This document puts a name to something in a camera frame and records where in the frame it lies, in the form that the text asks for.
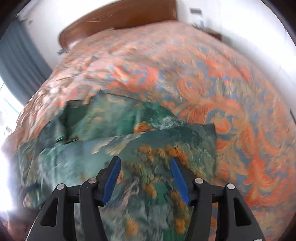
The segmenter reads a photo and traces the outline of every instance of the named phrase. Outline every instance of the blue gripper pad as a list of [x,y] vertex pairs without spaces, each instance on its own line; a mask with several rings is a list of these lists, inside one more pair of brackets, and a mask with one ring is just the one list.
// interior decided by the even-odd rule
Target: blue gripper pad
[[180,196],[183,200],[183,202],[186,203],[187,206],[189,206],[190,204],[190,198],[189,198],[189,187],[186,183],[186,180],[184,179],[181,170],[179,169],[176,160],[174,158],[172,158],[171,160],[171,170],[172,170],[172,174],[175,180],[175,183],[178,187]]
[[121,169],[121,161],[120,161],[120,158],[118,157],[104,185],[104,193],[102,197],[103,205],[105,205],[111,199],[117,178],[119,176],[120,169]]

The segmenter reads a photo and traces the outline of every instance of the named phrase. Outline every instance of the blue curtain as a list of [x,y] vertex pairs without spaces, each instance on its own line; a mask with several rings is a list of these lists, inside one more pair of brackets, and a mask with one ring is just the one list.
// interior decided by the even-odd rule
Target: blue curtain
[[12,22],[0,39],[0,76],[10,92],[25,105],[51,72],[24,22]]

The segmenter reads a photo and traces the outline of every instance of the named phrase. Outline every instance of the bed sheet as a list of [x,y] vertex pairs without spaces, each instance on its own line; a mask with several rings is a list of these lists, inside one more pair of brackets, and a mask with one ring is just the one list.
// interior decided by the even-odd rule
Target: bed sheet
[[68,100],[87,103],[99,90],[160,103],[188,123],[213,123],[212,183],[234,183],[267,240],[281,236],[296,208],[296,126],[280,93],[245,57],[175,21],[97,33],[74,47],[24,107],[2,147],[8,159]]

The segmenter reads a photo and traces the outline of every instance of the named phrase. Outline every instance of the white wall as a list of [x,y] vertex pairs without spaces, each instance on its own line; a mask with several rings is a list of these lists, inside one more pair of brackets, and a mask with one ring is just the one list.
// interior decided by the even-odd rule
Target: white wall
[[20,14],[39,52],[53,69],[64,55],[57,52],[60,32],[89,12],[117,0],[33,0],[30,9]]
[[205,26],[265,72],[296,114],[296,46],[261,0],[177,0],[180,21],[194,23],[189,8],[200,8]]

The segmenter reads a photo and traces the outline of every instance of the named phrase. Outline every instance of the wooden headboard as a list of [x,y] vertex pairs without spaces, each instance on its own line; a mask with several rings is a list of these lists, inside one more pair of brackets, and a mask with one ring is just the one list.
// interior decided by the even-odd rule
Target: wooden headboard
[[166,20],[177,20],[176,0],[122,0],[78,19],[61,32],[59,42],[69,52],[75,43],[107,28],[132,28]]

